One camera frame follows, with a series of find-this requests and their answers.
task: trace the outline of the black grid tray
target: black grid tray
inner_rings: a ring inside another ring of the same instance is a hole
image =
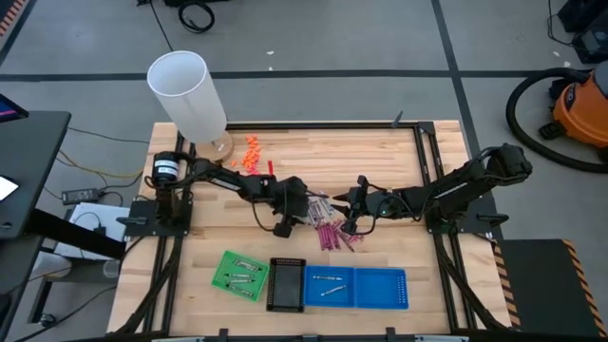
[[[305,259],[273,257],[268,274],[266,311],[276,313],[304,312]]]

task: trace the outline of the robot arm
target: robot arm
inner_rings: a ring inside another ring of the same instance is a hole
[[[346,201],[349,206],[333,207],[347,218],[342,230],[351,235],[367,234],[357,233],[356,221],[362,216],[420,220],[426,211],[433,211],[442,219],[452,221],[466,211],[469,203],[494,186],[522,182],[531,173],[532,165],[522,149],[505,143],[483,150],[462,167],[425,186],[388,190],[359,176],[359,186],[334,197]],[[368,194],[369,187],[377,191]]]
[[[186,161],[190,172],[183,180],[178,180],[178,164]],[[308,187],[298,177],[278,181],[272,175],[243,176],[214,164],[204,158],[192,158],[183,153],[161,152],[154,157],[152,177],[146,183],[156,189],[159,202],[159,216],[171,218],[179,212],[180,205],[175,191],[195,181],[207,181],[214,185],[236,192],[243,200],[252,203],[267,203],[273,208],[273,215],[283,216],[277,223],[273,234],[288,238],[299,218],[308,212]]]

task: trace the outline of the green pegboard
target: green pegboard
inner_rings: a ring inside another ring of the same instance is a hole
[[[237,260],[242,260],[247,262],[250,265],[257,266],[259,268],[258,271],[250,271],[244,267],[236,265]],[[222,289],[223,291],[227,291],[233,295],[238,295],[245,299],[249,299],[251,301],[257,301],[259,298],[259,294],[262,292],[262,288],[264,287],[264,282],[266,281],[266,276],[268,275],[268,271],[270,266],[266,263],[257,261],[247,256],[241,256],[236,253],[226,251],[224,252],[221,261],[216,269],[216,274],[213,276],[213,281],[211,284],[217,288]],[[246,295],[242,292],[239,292],[234,289],[230,289],[226,287],[229,284],[230,279],[242,279],[239,277],[229,277],[229,275],[252,275],[254,282],[250,283],[233,283],[230,285],[234,285],[237,288],[244,290],[253,295]]]

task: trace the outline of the blue tray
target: blue tray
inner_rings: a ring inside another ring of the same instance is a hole
[[[356,274],[356,307],[407,309],[406,272],[401,269],[360,268]]]
[[[336,276],[342,280],[313,279]],[[321,295],[346,285],[344,290]],[[403,269],[307,266],[304,277],[304,304],[310,306],[396,309],[409,307],[406,272]]]
[[[304,277],[304,304],[338,308],[354,307],[354,269],[353,267],[306,266]],[[313,276],[336,276],[342,280],[313,279]],[[333,294],[321,295],[338,286],[346,289]]]

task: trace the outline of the vacuum hose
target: vacuum hose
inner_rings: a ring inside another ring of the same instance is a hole
[[[509,96],[509,100],[506,102],[506,122],[509,124],[509,128],[511,128],[511,132],[513,132],[515,138],[517,138],[517,140],[519,140],[521,143],[550,161],[584,172],[608,173],[608,165],[606,164],[579,161],[564,156],[561,153],[546,147],[540,142],[535,141],[523,131],[522,127],[517,122],[517,118],[515,117],[515,107],[517,106],[517,102],[522,94],[533,84],[553,77],[560,77],[571,83],[584,83],[589,78],[589,74],[567,67],[555,67],[541,71],[537,75],[525,79],[515,88],[515,90],[513,90],[513,93],[511,93],[511,96]]]

